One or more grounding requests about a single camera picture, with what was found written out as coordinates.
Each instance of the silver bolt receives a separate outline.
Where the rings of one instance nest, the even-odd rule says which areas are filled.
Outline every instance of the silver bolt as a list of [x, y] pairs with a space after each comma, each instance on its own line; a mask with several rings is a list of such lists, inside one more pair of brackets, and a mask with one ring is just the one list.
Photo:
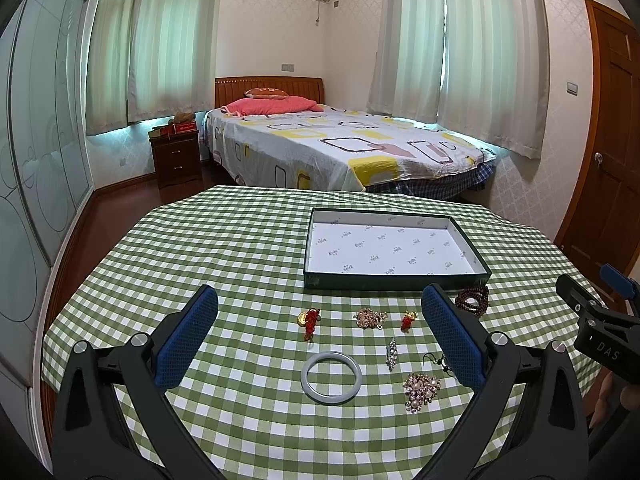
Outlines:
[[494, 332], [491, 334], [491, 341], [493, 341], [498, 346], [505, 346], [508, 343], [509, 338], [502, 332]]
[[566, 352], [566, 346], [564, 346], [564, 343], [560, 341], [553, 341], [551, 343], [551, 348], [553, 348], [559, 354]]
[[131, 344], [133, 346], [144, 346], [146, 345], [147, 341], [149, 341], [149, 336], [146, 334], [143, 334], [142, 332], [139, 334], [136, 334], [131, 338]]
[[74, 352], [76, 354], [81, 354], [86, 350], [87, 344], [86, 341], [79, 341], [74, 345]]

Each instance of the wooden door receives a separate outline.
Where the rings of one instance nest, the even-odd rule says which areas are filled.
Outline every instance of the wooden door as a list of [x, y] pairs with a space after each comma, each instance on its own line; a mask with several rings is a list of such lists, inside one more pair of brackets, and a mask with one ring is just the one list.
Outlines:
[[640, 242], [640, 37], [625, 16], [587, 0], [594, 49], [591, 129], [557, 244], [604, 292], [600, 266], [628, 272]]

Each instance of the pillow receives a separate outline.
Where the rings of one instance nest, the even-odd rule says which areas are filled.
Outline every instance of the pillow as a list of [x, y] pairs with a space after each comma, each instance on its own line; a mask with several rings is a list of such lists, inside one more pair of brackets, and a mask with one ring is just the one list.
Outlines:
[[323, 112], [315, 101], [298, 96], [290, 96], [284, 99], [251, 99], [245, 98], [235, 101], [221, 108], [225, 114], [244, 117], [245, 115], [275, 115], [293, 114], [297, 112]]
[[277, 88], [253, 88], [247, 90], [244, 95], [251, 99], [286, 99], [289, 94]]

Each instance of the wooden nightstand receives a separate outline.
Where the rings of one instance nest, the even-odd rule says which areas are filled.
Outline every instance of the wooden nightstand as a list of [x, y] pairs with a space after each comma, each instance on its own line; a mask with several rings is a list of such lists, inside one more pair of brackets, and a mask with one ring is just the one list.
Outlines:
[[150, 138], [158, 187], [202, 180], [198, 131]]

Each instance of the striped curtain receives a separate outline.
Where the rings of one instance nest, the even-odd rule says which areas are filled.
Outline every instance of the striped curtain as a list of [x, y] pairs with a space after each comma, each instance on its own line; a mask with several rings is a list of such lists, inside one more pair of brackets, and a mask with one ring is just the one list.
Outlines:
[[141, 0], [129, 70], [129, 121], [214, 108], [216, 0]]
[[86, 76], [86, 134], [127, 126], [134, 0], [98, 0]]
[[549, 88], [543, 0], [447, 0], [438, 123], [540, 158]]
[[434, 123], [443, 48], [444, 0], [384, 0], [369, 111]]

